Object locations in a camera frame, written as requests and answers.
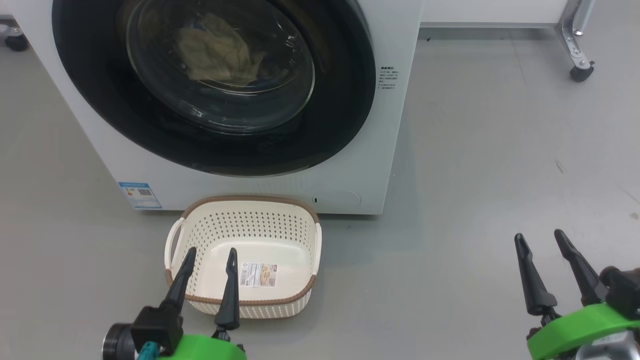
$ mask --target black caster wheel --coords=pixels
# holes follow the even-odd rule
[[[579,67],[574,66],[573,69],[569,71],[569,75],[576,83],[581,83],[591,76],[593,73],[593,64],[595,64],[595,62],[590,61],[589,64],[591,66],[588,69],[580,69]]]
[[[20,35],[19,37],[8,37],[4,40],[6,46],[13,51],[25,51],[29,49],[27,37]]]

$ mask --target washing machine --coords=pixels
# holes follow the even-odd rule
[[[125,198],[383,211],[423,0],[8,0]]]

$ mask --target white handle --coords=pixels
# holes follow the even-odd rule
[[[314,271],[312,275],[318,274],[320,267],[320,254],[322,253],[322,227],[316,223],[316,258],[314,259]]]
[[[173,261],[175,258],[171,258],[171,248],[173,247],[173,239],[175,239],[175,233],[180,229],[184,223],[184,218],[179,218],[173,226],[171,226],[171,230],[169,230],[169,235],[166,237],[166,244],[164,245],[164,268],[170,269],[173,265]],[[180,242],[182,241],[182,232],[180,232],[180,236],[178,236],[178,245],[175,247],[175,251],[179,250]]]

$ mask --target floor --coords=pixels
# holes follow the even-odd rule
[[[597,271],[638,266],[638,13],[596,4],[581,84],[553,32],[423,29],[385,214],[323,217],[306,310],[233,341],[260,360],[529,358],[517,232],[561,314],[580,295],[555,228]],[[0,47],[0,78],[0,357],[98,359],[164,296],[177,214],[131,209],[32,51]]]

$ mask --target white plastic basket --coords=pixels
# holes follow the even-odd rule
[[[191,247],[197,254],[185,299],[193,307],[207,314],[218,312],[227,281],[225,266],[234,247],[241,317],[285,318],[298,314],[309,301],[320,264],[322,230],[317,214],[295,200],[211,197],[191,205],[169,231],[164,248],[169,285]],[[244,286],[242,266],[247,263],[276,265],[275,285]]]

